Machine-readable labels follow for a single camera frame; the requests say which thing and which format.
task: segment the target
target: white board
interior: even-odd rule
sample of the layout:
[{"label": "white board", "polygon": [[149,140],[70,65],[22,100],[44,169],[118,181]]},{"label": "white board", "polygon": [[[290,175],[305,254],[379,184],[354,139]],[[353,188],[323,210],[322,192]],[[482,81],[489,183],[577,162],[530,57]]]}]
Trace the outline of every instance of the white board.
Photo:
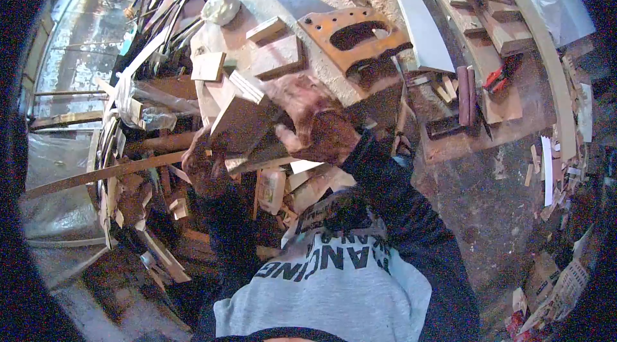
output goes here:
[{"label": "white board", "polygon": [[397,1],[412,40],[418,69],[454,73],[448,49],[424,0]]}]

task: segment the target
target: metal pipe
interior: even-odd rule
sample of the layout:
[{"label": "metal pipe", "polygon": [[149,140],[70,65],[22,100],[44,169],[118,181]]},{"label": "metal pipe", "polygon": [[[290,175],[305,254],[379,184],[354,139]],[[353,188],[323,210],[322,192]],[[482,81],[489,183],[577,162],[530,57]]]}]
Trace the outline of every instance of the metal pipe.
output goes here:
[{"label": "metal pipe", "polygon": [[41,59],[41,61],[39,63],[38,68],[36,69],[36,78],[35,78],[35,83],[34,83],[34,87],[33,87],[33,93],[32,93],[32,96],[31,96],[31,98],[29,100],[30,101],[30,105],[28,107],[28,115],[32,115],[33,110],[34,110],[34,104],[35,104],[35,96],[34,96],[34,94],[36,93],[36,86],[38,85],[39,79],[41,77],[41,72],[42,72],[43,64],[45,63],[45,59],[47,59],[47,55],[49,53],[49,46],[51,45],[51,42],[56,37],[56,32],[58,31],[58,23],[60,23],[60,21],[62,21],[62,18],[64,17],[64,14],[67,12],[67,8],[71,4],[71,2],[73,2],[73,0],[68,0],[66,2],[65,6],[63,7],[63,9],[60,12],[60,15],[58,17],[58,22],[54,23],[54,27],[51,29],[51,31],[49,33],[49,38],[47,38],[47,42],[45,43],[45,48],[43,50],[44,53],[42,54],[42,59]]}]

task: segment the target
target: person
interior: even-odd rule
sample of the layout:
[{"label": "person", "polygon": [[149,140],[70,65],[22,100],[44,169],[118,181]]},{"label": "person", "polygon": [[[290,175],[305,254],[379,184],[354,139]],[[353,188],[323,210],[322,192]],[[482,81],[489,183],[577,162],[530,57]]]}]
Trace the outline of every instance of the person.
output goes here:
[{"label": "person", "polygon": [[355,187],[308,208],[265,264],[225,145],[201,130],[183,157],[189,201],[210,233],[221,290],[193,341],[476,341],[479,316],[457,241],[410,184],[412,169],[360,135],[319,80],[265,84],[293,120],[276,135],[293,157],[328,162]]}]

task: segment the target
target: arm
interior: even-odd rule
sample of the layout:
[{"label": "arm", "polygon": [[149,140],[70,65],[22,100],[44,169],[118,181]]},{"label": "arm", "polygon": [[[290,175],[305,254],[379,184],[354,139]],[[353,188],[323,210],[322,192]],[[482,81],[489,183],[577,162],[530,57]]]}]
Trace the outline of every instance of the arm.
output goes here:
[{"label": "arm", "polygon": [[366,191],[401,258],[430,282],[433,293],[421,339],[478,340],[476,299],[452,231],[410,183],[412,171],[380,150],[366,132],[341,168]]}]

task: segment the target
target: paper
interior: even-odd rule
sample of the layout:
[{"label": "paper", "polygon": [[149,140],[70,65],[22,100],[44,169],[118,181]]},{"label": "paper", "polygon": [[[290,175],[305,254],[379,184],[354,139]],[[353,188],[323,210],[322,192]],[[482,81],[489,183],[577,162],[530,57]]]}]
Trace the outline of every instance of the paper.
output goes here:
[{"label": "paper", "polygon": [[298,160],[298,161],[292,161],[291,163],[289,163],[289,165],[291,165],[292,171],[294,171],[294,174],[299,174],[300,172],[307,171],[311,168],[315,168],[322,164],[323,164],[322,162],[315,162],[315,161],[308,161],[308,160]]},{"label": "paper", "polygon": [[544,207],[553,204],[553,160],[550,152],[550,138],[542,136],[542,159],[544,160]]}]

